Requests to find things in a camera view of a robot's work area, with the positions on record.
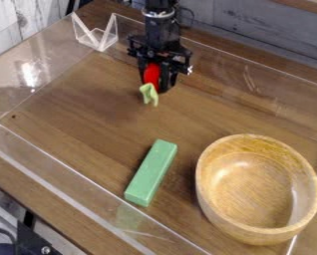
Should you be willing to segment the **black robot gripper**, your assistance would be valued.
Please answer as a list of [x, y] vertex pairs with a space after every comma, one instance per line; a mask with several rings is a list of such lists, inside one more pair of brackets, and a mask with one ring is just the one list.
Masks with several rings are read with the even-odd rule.
[[138, 59], [144, 84], [149, 63], [160, 64], [158, 92], [164, 94], [174, 87], [178, 73], [192, 73], [192, 51], [181, 44], [176, 10], [144, 9], [144, 15], [146, 32], [129, 36], [129, 55]]

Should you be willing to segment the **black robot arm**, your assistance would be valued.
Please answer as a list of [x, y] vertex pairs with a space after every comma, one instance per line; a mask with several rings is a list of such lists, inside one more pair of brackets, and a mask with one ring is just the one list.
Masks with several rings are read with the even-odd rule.
[[178, 0], [146, 0], [146, 32], [129, 36], [129, 55], [138, 59], [142, 81], [153, 83], [160, 94], [174, 87], [178, 74], [192, 73], [192, 50], [181, 44], [177, 10]]

